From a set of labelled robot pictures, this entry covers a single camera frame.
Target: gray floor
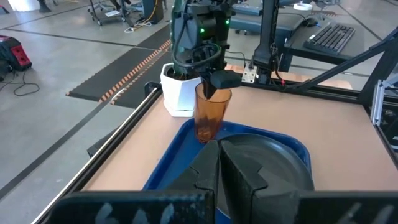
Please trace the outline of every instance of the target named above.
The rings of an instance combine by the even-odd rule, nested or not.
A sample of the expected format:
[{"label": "gray floor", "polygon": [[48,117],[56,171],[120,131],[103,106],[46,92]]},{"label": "gray floor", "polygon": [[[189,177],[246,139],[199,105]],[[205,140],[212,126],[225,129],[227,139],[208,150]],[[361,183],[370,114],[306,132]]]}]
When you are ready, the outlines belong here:
[{"label": "gray floor", "polygon": [[[397,25],[398,7],[392,3],[352,0],[327,10],[339,14],[337,21],[350,24],[359,21],[368,27],[365,47],[369,47]],[[6,0],[0,0],[0,4],[11,10]],[[169,19],[167,13],[160,24],[125,34],[127,25],[121,22],[103,27],[93,22],[87,13],[88,0],[49,5],[53,10],[49,14],[33,11],[0,16],[0,35],[13,36],[22,42],[34,64],[26,74],[27,81],[40,85],[38,93],[23,97],[13,95],[14,86],[0,92],[0,189],[98,106],[97,102],[70,98],[65,93],[166,26]],[[258,35],[230,32],[231,51],[244,52],[246,58],[251,57],[258,42]],[[348,80],[353,88],[361,89],[377,60],[378,57],[372,58],[334,78]],[[292,64],[291,72],[311,76],[333,66],[299,57],[294,57]],[[0,201],[1,223],[30,223],[88,160],[86,149],[132,111],[111,105],[101,110]]]}]

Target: metal frame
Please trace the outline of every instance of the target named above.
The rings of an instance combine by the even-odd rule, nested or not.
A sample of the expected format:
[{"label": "metal frame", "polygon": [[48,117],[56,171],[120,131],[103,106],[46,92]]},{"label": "metal frame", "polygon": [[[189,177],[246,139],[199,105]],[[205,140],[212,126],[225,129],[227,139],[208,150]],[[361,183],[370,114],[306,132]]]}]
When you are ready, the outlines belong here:
[{"label": "metal frame", "polygon": [[[342,101],[346,103],[355,103],[364,106],[370,114],[370,106],[372,103],[372,97],[374,92],[375,84],[378,80],[385,80],[391,73],[394,65],[398,62],[398,55],[394,55],[394,52],[398,50],[398,28],[388,37],[386,37],[381,43],[372,46],[369,50],[357,57],[342,63],[335,68],[315,77],[310,82],[305,82],[302,85],[298,85],[297,88],[284,90],[287,93],[305,95],[315,98],[323,98],[327,100]],[[339,88],[332,88],[326,86],[317,86],[322,81],[325,81],[335,75],[343,72],[344,70],[355,66],[374,55],[384,52],[379,63],[377,63],[375,69],[373,70],[369,80],[365,84],[361,91],[355,90],[343,90]],[[258,82],[261,77],[256,77],[254,83],[244,83],[244,86],[250,86],[254,88],[262,88],[265,90],[281,91],[280,88],[272,85],[264,85]],[[280,84],[280,80],[273,80],[275,83]],[[287,85],[299,84],[297,82],[288,82]],[[51,208],[55,205],[60,198],[66,196],[72,192],[81,190],[90,180],[90,178],[96,173],[96,171],[104,164],[106,159],[114,152],[117,146],[123,141],[123,139],[128,135],[128,133],[134,128],[134,126],[140,121],[140,119],[145,115],[145,113],[151,108],[151,106],[156,102],[159,96],[162,94],[161,86],[157,83],[147,83],[145,86],[145,91],[148,96],[145,100],[137,107],[137,109],[123,122],[122,125],[111,135],[111,137],[104,143],[104,145],[98,150],[98,152],[85,164],[85,166],[77,173],[74,178],[63,188],[63,190],[47,205],[43,212],[32,222],[36,223],[46,223],[51,211]],[[398,98],[385,96],[383,106],[386,108],[398,108]],[[383,142],[387,152],[389,153],[393,163],[398,169],[398,160],[394,155],[394,151],[384,133],[379,126],[374,126],[376,132],[378,133],[381,141]]]}]

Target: blue tray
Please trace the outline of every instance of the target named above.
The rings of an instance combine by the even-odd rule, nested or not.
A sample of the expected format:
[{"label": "blue tray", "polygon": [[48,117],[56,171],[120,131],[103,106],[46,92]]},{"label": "blue tray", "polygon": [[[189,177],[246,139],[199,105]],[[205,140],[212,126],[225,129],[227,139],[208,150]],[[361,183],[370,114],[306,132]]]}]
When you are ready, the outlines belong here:
[{"label": "blue tray", "polygon": [[[181,126],[169,148],[167,148],[162,159],[150,175],[143,190],[161,190],[167,188],[167,186],[189,166],[193,158],[195,158],[203,146],[205,146],[196,140],[194,125],[194,120],[189,119]],[[298,157],[303,160],[311,174],[311,160],[307,148],[299,142],[299,140],[291,136],[223,121],[216,139],[221,139],[232,134],[243,133],[267,136],[290,147],[297,153]],[[217,223],[229,223],[229,218],[224,216],[220,211],[217,212],[216,219]]]}]

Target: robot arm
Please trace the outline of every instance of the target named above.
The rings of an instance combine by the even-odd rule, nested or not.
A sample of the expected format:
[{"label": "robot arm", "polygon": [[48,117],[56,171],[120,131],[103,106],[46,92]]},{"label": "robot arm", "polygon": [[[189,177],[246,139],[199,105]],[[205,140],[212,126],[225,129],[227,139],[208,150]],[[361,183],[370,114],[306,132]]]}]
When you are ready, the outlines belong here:
[{"label": "robot arm", "polygon": [[217,89],[239,87],[241,77],[224,70],[229,20],[237,0],[175,1],[171,40],[174,71],[200,76],[204,94],[210,98]]}]

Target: black mat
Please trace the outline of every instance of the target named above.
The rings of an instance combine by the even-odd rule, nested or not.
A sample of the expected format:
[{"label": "black mat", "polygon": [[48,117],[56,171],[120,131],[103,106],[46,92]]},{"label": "black mat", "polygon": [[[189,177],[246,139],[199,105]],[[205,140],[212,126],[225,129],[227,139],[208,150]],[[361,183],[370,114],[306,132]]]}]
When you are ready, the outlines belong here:
[{"label": "black mat", "polygon": [[[104,101],[108,99],[111,97],[112,93],[116,93],[118,91],[118,88],[115,88],[117,87],[116,85],[120,83],[120,81],[122,81],[129,72],[148,59],[148,57],[155,52],[155,50],[152,49],[160,49],[161,46],[164,46],[164,44],[169,40],[169,37],[169,25],[167,25],[139,44],[138,47],[141,48],[133,48],[129,50],[88,80],[78,85],[75,89],[67,93],[67,95],[93,101]],[[151,60],[146,60],[145,64],[151,63]],[[125,80],[125,82],[123,81],[122,85],[118,86],[120,88],[125,87],[140,72],[141,71],[138,70],[132,78]],[[141,91],[143,95],[145,83],[140,80],[158,80],[159,72],[160,70],[157,72],[145,72],[145,74],[140,77],[139,82],[135,82],[133,86],[130,86],[129,91]],[[128,107],[135,108],[141,103],[143,98],[132,97],[130,100],[131,103],[128,104]]]},{"label": "black mat", "polygon": [[166,63],[170,63],[171,53],[162,52],[163,54],[156,63],[154,63],[137,82],[128,88],[117,100],[114,101],[115,105],[125,106],[129,108],[137,108],[137,106],[145,99],[144,85],[149,81],[160,82],[160,72]]}]

